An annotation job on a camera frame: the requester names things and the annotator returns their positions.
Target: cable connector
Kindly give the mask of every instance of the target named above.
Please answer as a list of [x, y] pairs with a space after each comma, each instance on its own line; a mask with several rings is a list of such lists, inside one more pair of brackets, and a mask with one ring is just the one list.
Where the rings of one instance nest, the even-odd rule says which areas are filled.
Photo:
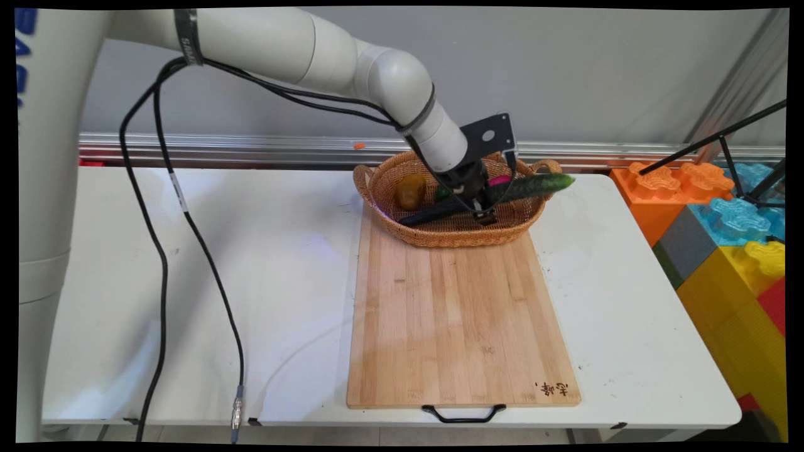
[[237, 396], [232, 404], [232, 444], [237, 444], [240, 422], [243, 420], [243, 385], [237, 386]]

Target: yellow toy block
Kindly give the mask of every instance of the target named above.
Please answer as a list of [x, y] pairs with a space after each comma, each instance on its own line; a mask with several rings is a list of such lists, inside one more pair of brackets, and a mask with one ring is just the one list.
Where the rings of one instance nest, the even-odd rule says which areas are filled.
[[698, 331], [714, 331], [737, 310], [757, 299], [718, 247], [676, 291]]
[[787, 442], [785, 338], [759, 303], [750, 303], [715, 331], [715, 340], [762, 411]]
[[785, 276], [785, 246], [779, 242], [749, 242], [743, 247], [723, 248], [726, 258], [754, 297], [762, 295], [774, 282]]
[[715, 364], [717, 364], [720, 373], [723, 375], [724, 380], [726, 380], [726, 384], [728, 384], [729, 389], [732, 390], [734, 398], [739, 399], [747, 395], [750, 392], [748, 387], [743, 383], [743, 380], [740, 378], [740, 373], [734, 367], [734, 364], [731, 359], [729, 359], [724, 348], [720, 345], [720, 342], [715, 339], [714, 333], [709, 331], [702, 332], [700, 330], [699, 333], [701, 339], [703, 339], [703, 343], [706, 344], [709, 350], [709, 354], [712, 355], [712, 359], [715, 360]]

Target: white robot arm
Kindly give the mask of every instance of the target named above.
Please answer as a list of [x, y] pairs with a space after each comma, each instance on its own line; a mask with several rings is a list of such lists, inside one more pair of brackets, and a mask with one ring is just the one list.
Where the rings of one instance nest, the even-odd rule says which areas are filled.
[[[173, 10], [18, 8], [14, 13], [19, 154], [17, 441], [27, 442], [39, 436], [47, 354], [72, 235], [78, 124], [97, 54], [105, 37], [175, 50], [180, 46]], [[415, 122], [410, 133], [419, 143], [420, 157], [448, 181], [457, 168], [468, 168], [467, 162], [474, 161], [467, 160], [466, 135], [437, 100], [430, 101], [433, 82], [426, 69], [407, 52], [365, 43], [296, 8], [198, 9], [197, 27], [200, 50], [208, 59], [310, 90], [370, 101], [401, 125]], [[480, 180], [480, 171], [472, 177], [480, 186], [487, 179]], [[451, 181], [456, 193], [466, 194], [460, 181]]]

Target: potato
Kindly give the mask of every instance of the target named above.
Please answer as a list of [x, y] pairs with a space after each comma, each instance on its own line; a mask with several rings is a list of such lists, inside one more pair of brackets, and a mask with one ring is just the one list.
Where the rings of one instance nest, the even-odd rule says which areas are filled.
[[423, 175], [406, 175], [396, 183], [396, 204], [407, 211], [418, 209], [425, 199], [425, 188]]

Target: foam building block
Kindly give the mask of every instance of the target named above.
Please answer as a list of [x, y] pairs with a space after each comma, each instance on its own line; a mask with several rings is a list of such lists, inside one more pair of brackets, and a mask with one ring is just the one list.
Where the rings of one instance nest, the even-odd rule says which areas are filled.
[[681, 182], [684, 202], [688, 204], [727, 197], [734, 188], [734, 181], [724, 175], [723, 169], [711, 163], [684, 163], [676, 178]]
[[[772, 202], [777, 202], [778, 199], [771, 199]], [[770, 221], [770, 233], [785, 239], [785, 209], [783, 208], [760, 208], [757, 213], [764, 216]]]
[[715, 198], [709, 205], [685, 206], [658, 244], [684, 281], [718, 246], [742, 246], [750, 240], [765, 244], [770, 228], [770, 220], [748, 201]]
[[713, 198], [731, 199], [734, 182], [710, 163], [684, 163], [679, 170], [662, 166], [647, 175], [647, 165], [634, 162], [627, 169], [611, 171], [617, 189], [626, 201], [648, 244], [653, 247], [688, 203], [708, 203]]
[[[763, 165], [762, 163], [735, 163], [734, 170], [740, 178], [740, 187], [743, 189], [743, 193], [748, 193], [756, 188], [759, 182], [768, 177], [771, 171], [773, 171], [770, 166]], [[728, 168], [724, 168], [724, 175], [734, 180], [732, 172]], [[732, 194], [737, 194], [736, 188], [732, 189]]]
[[781, 333], [785, 334], [785, 278], [776, 281], [757, 299], [762, 309], [770, 317], [771, 322]]
[[717, 247], [676, 293], [734, 396], [751, 394], [787, 441], [784, 273], [779, 242]]
[[662, 270], [664, 270], [664, 274], [667, 275], [667, 279], [670, 280], [670, 284], [673, 286], [673, 290], [678, 289], [681, 284], [684, 282], [684, 278], [681, 277], [678, 269], [675, 268], [673, 265], [673, 261], [670, 260], [670, 257], [667, 256], [667, 251], [662, 246], [662, 242], [659, 241], [653, 247], [654, 255], [656, 256], [656, 260], [662, 266]]

